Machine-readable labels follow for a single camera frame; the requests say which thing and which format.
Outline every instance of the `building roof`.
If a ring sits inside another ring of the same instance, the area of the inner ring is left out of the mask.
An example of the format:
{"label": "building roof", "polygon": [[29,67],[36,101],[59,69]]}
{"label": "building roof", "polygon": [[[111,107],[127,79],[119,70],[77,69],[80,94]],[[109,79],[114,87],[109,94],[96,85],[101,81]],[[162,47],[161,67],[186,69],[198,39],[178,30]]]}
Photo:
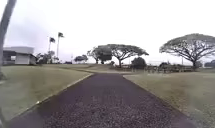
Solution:
{"label": "building roof", "polygon": [[32,54],[34,53],[34,48],[32,47],[4,47],[3,48],[4,51],[13,51],[16,53],[22,53],[22,54]]}

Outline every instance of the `house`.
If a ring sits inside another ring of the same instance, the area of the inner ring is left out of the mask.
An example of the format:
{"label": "house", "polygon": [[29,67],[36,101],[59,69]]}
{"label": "house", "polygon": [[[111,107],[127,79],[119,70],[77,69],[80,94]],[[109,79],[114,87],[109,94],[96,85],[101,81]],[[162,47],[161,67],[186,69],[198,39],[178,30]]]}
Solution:
{"label": "house", "polygon": [[3,65],[35,65],[36,57],[32,47],[4,47]]}

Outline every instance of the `tall palm tree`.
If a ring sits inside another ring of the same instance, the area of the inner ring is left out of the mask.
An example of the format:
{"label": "tall palm tree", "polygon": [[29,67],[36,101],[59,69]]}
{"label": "tall palm tree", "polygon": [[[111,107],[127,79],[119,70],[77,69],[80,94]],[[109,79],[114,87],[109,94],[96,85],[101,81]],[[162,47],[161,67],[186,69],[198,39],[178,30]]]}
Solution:
{"label": "tall palm tree", "polygon": [[[1,73],[1,65],[2,65],[2,58],[3,58],[3,45],[4,45],[4,39],[5,35],[7,33],[8,25],[11,19],[11,15],[13,13],[13,9],[15,7],[17,0],[8,0],[7,4],[5,6],[3,16],[0,22],[0,80],[2,79],[2,73]],[[5,119],[1,113],[0,110],[0,127],[6,127],[5,126]]]}
{"label": "tall palm tree", "polygon": [[50,51],[51,43],[55,43],[55,42],[56,42],[56,40],[53,37],[49,38],[49,50],[48,50],[48,52]]}
{"label": "tall palm tree", "polygon": [[59,57],[59,42],[60,42],[60,38],[63,38],[63,33],[61,32],[58,32],[58,44],[57,44],[57,52],[56,52],[56,55],[57,57]]}

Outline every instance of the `green lawn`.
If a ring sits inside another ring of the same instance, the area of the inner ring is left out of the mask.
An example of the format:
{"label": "green lawn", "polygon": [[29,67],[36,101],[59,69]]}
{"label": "green lawn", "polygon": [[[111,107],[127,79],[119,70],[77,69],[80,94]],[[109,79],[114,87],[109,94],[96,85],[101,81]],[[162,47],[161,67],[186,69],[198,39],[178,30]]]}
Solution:
{"label": "green lawn", "polygon": [[0,85],[0,107],[8,120],[37,101],[89,75],[86,72],[39,66],[8,66],[3,67],[2,71],[7,81]]}
{"label": "green lawn", "polygon": [[47,64],[45,67],[52,68],[61,68],[61,69],[73,69],[84,72],[93,72],[93,73],[131,73],[129,71],[117,71],[114,69],[110,69],[110,65],[102,65],[102,64]]}
{"label": "green lawn", "polygon": [[215,73],[126,75],[193,118],[198,127],[215,128]]}

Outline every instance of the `asphalt road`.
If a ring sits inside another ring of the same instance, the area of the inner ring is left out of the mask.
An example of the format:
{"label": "asphalt road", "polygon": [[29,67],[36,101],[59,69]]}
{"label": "asphalt road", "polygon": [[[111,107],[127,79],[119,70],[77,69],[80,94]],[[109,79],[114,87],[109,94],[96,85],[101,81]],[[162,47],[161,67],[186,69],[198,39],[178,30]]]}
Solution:
{"label": "asphalt road", "polygon": [[10,128],[194,128],[181,112],[118,74],[95,74],[9,122]]}

